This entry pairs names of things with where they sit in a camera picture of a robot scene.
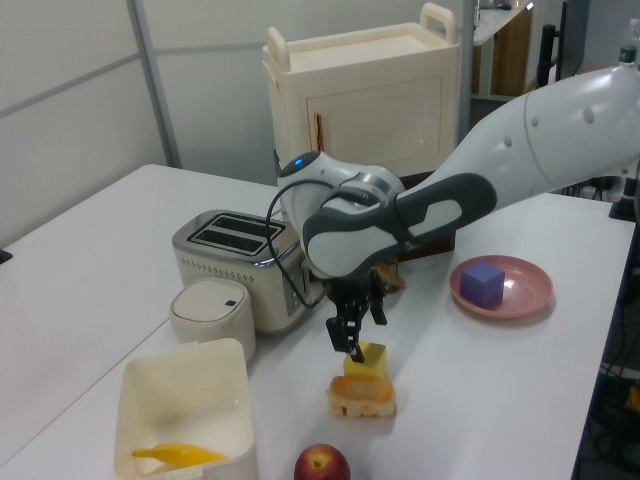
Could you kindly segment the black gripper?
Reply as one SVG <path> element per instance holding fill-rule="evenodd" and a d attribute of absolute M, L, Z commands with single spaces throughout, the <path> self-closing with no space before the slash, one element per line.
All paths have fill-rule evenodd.
<path fill-rule="evenodd" d="M 322 280 L 321 284 L 336 307 L 336 314 L 326 321 L 333 349 L 347 354 L 355 363 L 363 363 L 365 356 L 359 335 L 366 309 L 369 308 L 376 325 L 388 323 L 384 312 L 384 281 L 375 269 L 371 269 L 356 279 L 329 279 Z"/>

